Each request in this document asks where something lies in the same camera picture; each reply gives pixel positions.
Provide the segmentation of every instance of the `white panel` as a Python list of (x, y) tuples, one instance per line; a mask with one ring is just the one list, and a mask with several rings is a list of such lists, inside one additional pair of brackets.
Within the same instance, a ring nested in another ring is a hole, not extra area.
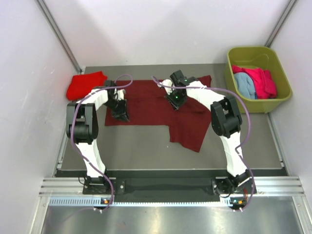
[(225, 62), (264, 45), (288, 0), (46, 0), (81, 65)]
[(56, 162), (74, 69), (34, 0), (0, 8), (0, 233), (24, 234)]
[(290, 171), (300, 176), (312, 206), (312, 1), (300, 0), (277, 36), (273, 49), (293, 97), (272, 113)]

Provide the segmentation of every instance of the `blue cloth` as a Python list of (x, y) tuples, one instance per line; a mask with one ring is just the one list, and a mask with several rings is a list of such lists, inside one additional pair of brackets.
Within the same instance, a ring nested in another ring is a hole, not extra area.
[(249, 99), (257, 99), (254, 82), (249, 75), (244, 72), (239, 72), (234, 74), (234, 78), (238, 87), (238, 91), (242, 96)]

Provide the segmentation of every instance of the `bright red cloth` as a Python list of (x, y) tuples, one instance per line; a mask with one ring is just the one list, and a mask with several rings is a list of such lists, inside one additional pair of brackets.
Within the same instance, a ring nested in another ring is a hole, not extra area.
[(75, 75), (68, 86), (66, 97), (70, 101), (84, 98), (94, 87), (103, 86), (105, 80), (107, 80), (107, 76), (102, 72)]
[(245, 72), (253, 80), (255, 93), (258, 99), (275, 98), (277, 95), (276, 85), (272, 80), (269, 70), (261, 68), (247, 69), (232, 65), (233, 73)]
[[(210, 87), (210, 76), (199, 80)], [(127, 83), (129, 82), (117, 81), (117, 85)], [(169, 101), (164, 98), (166, 91), (159, 89), (152, 80), (134, 80), (133, 84), (125, 90), (130, 122), (114, 119), (111, 111), (107, 109), (105, 126), (167, 125), (170, 142), (179, 142), (183, 147), (199, 152), (211, 122), (210, 111), (205, 106), (187, 97), (186, 102), (175, 111)]]

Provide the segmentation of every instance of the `pink cloth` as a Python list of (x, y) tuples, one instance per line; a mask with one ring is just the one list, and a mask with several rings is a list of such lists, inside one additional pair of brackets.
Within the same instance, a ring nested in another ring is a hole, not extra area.
[(272, 80), (269, 70), (262, 70), (261, 68), (247, 69), (237, 67), (235, 65), (232, 65), (232, 70), (234, 74), (238, 72), (244, 72), (251, 77), (258, 99), (269, 99), (276, 97), (276, 85)]

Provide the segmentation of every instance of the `white wall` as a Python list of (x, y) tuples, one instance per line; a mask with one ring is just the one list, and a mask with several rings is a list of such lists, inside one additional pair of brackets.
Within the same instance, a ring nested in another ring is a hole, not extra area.
[(75, 72), (34, 0), (0, 9), (0, 233), (24, 234), (56, 162)]
[(225, 62), (264, 45), (288, 0), (46, 0), (81, 65)]
[(312, 1), (300, 0), (272, 48), (282, 63), (293, 97), (272, 113), (286, 161), (299, 175), (312, 207)]

